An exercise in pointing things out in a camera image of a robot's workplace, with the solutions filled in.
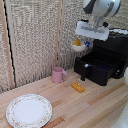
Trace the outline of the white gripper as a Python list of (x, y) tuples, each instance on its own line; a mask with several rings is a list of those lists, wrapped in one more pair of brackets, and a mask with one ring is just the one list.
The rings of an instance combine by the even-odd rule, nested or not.
[[(105, 27), (91, 28), (87, 22), (78, 21), (75, 33), (77, 35), (106, 41), (109, 36), (109, 29)], [(90, 41), (84, 42), (84, 45), (88, 48), (90, 47), (90, 44)]]

